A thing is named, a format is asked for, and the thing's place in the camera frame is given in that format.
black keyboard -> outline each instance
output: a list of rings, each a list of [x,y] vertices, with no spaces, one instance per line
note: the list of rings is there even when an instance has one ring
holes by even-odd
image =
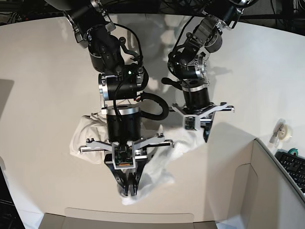
[[[305,159],[284,152],[276,152],[275,157],[305,193]]]

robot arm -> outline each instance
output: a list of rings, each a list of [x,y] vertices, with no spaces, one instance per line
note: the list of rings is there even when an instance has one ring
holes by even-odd
[[[203,9],[205,17],[192,33],[186,34],[183,44],[175,45],[168,55],[168,68],[179,81],[163,78],[163,84],[169,84],[183,91],[185,106],[172,105],[172,109],[183,116],[183,127],[187,131],[204,128],[203,137],[207,142],[216,111],[234,111],[233,106],[211,103],[206,74],[207,60],[211,53],[222,46],[222,30],[233,29],[238,22],[243,8],[256,2],[245,0],[232,3],[231,0],[214,0]]]
[[[163,120],[169,113],[169,107],[162,98],[154,94],[138,94],[145,89],[149,80],[143,66],[139,40],[127,27],[113,23],[99,0],[48,2],[65,10],[77,43],[88,47],[93,67],[100,72],[98,85],[101,111],[107,118],[108,142],[87,139],[86,146],[81,146],[79,153],[104,151],[104,163],[122,187],[123,193],[126,196],[136,195],[142,171],[148,162],[147,148],[173,146],[173,142],[165,140],[163,135],[150,138],[141,136],[141,119]],[[139,43],[139,53],[127,49],[124,37],[111,35],[116,26],[128,29],[134,34]],[[125,64],[121,50],[131,55],[134,62]],[[134,99],[137,102],[153,100],[163,111],[161,114],[150,114],[141,111],[135,104],[116,105],[117,100],[125,99]],[[108,106],[108,101],[113,101],[113,106]]]

screw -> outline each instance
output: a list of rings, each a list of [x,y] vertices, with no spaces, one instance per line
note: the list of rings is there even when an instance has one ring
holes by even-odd
[[[185,59],[181,59],[180,60],[180,64],[183,65],[183,66],[186,66],[187,65],[186,60]]]
[[[142,74],[144,72],[144,69],[142,67],[138,68],[137,73]]]
[[[119,38],[119,41],[122,43],[122,44],[125,44],[126,43],[126,39],[124,37],[120,37]]]
[[[116,66],[115,71],[117,73],[121,73],[122,72],[122,67],[121,66]]]

white table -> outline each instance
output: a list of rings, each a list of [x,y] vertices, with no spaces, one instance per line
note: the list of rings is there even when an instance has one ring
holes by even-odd
[[[150,75],[146,91],[154,91],[169,104],[180,101],[182,93],[162,85],[161,78],[170,75],[167,54],[188,17],[112,18],[140,38]],[[199,21],[195,18],[185,32]],[[117,28],[113,35],[125,36],[126,31]],[[64,215],[65,208],[81,208],[192,213],[194,221],[226,219],[236,168],[250,162],[254,138],[268,142],[279,118],[293,127],[293,147],[305,156],[305,37],[243,23],[224,31],[222,48],[209,59],[209,92],[214,103],[228,102],[236,112],[219,112],[208,144],[168,166],[175,184],[158,187],[133,206],[121,204],[115,179],[105,165],[69,155],[80,117],[97,112],[100,99],[98,73],[88,51],[75,42],[66,19],[1,26],[0,41],[0,85],[12,85],[0,117],[0,157],[21,214]],[[164,123],[170,128],[180,121],[178,114],[170,114]]]

white towel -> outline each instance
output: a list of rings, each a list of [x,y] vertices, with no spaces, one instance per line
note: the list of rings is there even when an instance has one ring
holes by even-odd
[[[142,135],[147,135],[151,131],[142,130]],[[178,158],[183,153],[191,151],[201,144],[204,144],[203,130],[197,132],[187,132],[182,127],[163,130],[160,126],[158,133],[163,133],[165,139],[174,141],[174,148],[171,146],[163,146],[156,148],[156,152],[152,159],[144,167],[138,192],[136,196],[125,196],[122,193],[122,188],[118,185],[118,193],[122,197],[122,204],[130,205],[148,196],[155,187],[164,183],[174,183],[172,174],[166,171],[167,165]],[[103,163],[101,151],[91,151],[85,154],[80,154],[78,149],[80,146],[86,145],[86,139],[94,138],[95,141],[105,141],[107,139],[106,120],[98,114],[91,114],[90,117],[83,116],[78,124],[73,138],[70,143],[70,154],[86,160],[92,164]]]

